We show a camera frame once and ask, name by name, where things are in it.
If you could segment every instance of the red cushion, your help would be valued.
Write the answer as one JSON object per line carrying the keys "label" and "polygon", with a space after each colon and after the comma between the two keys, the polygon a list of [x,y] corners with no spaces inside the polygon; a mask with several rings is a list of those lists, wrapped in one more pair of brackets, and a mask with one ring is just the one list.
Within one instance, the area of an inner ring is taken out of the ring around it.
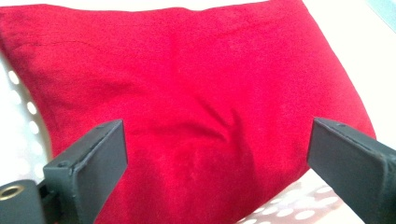
{"label": "red cushion", "polygon": [[55,156],[124,120],[129,166],[97,223],[233,223],[308,169],[313,117],[374,136],[301,1],[0,7],[0,38]]}

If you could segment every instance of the hole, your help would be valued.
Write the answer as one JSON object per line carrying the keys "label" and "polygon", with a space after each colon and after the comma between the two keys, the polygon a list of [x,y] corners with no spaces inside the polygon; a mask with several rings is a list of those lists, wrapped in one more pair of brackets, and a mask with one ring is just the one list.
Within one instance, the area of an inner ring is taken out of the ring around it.
{"label": "hole", "polygon": [[286,209],[280,210],[280,212],[278,212],[276,214],[276,216],[277,217],[286,217],[286,216],[290,215],[293,212],[294,212],[294,210],[292,208],[286,208]]}
{"label": "hole", "polygon": [[325,198],[325,199],[320,200],[318,203],[320,205],[329,205],[329,204],[332,204],[332,203],[336,203],[337,201],[338,201],[338,197],[329,197],[329,198]]}
{"label": "hole", "polygon": [[264,207],[258,208],[253,213],[260,213],[260,212],[264,211],[264,209],[265,209]]}
{"label": "hole", "polygon": [[59,162],[58,163],[58,167],[65,167],[65,166],[68,166],[69,165],[69,161],[61,161],[61,162]]}
{"label": "hole", "polygon": [[282,199],[273,199],[270,203],[279,203]]}
{"label": "hole", "polygon": [[244,221],[244,224],[254,224],[256,222],[257,222],[257,219],[249,219],[249,220]]}
{"label": "hole", "polygon": [[44,148],[39,144],[38,142],[34,141],[32,143],[32,152],[35,153],[36,155],[40,156],[44,153]]}
{"label": "hole", "polygon": [[310,207],[315,203],[314,197],[304,197],[300,201],[296,202],[296,205],[299,207]]}
{"label": "hole", "polygon": [[11,82],[14,83],[15,85],[20,84],[20,79],[17,77],[17,74],[15,74],[14,71],[9,71],[8,77],[9,77],[9,80],[11,80]]}
{"label": "hole", "polygon": [[26,104],[27,105],[27,110],[33,115],[37,113],[37,109],[35,108],[35,105],[32,102],[29,102]]}
{"label": "hole", "polygon": [[327,192],[329,192],[329,191],[332,191],[332,188],[329,187],[329,186],[326,186],[326,187],[323,187],[323,188],[321,188],[321,189],[318,189],[318,190],[317,190],[317,193],[327,193]]}
{"label": "hole", "polygon": [[262,214],[263,215],[271,215],[271,214],[275,213],[276,211],[277,211],[277,207],[270,207],[270,208],[265,209],[262,212]]}
{"label": "hole", "polygon": [[14,185],[8,188],[0,190],[0,201],[5,201],[7,199],[13,198],[20,194],[24,190],[22,185]]}
{"label": "hole", "polygon": [[11,91],[10,99],[15,105],[20,105],[22,102],[20,95],[16,91]]}
{"label": "hole", "polygon": [[40,130],[38,129],[37,124],[34,121],[30,121],[29,122],[29,128],[30,128],[30,131],[32,133],[34,133],[34,134],[37,134],[37,133],[40,132]]}
{"label": "hole", "polygon": [[295,218],[296,218],[297,220],[304,220],[304,219],[307,219],[307,218],[312,217],[314,214],[315,214],[315,211],[313,211],[313,210],[307,210],[307,211],[303,211],[303,212],[297,214],[297,215],[295,216]]}
{"label": "hole", "polygon": [[41,163],[35,166],[35,176],[39,179],[44,178],[43,167],[44,165]]}

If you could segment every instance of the red fabric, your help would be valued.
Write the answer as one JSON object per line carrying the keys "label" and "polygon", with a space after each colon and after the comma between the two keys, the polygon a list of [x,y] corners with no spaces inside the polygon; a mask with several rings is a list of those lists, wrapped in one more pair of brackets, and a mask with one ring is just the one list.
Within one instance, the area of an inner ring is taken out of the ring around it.
{"label": "red fabric", "polygon": [[0,36],[55,156],[95,125],[124,120],[129,166],[97,223],[233,223],[307,170],[313,117],[374,136],[300,1],[2,7]]}

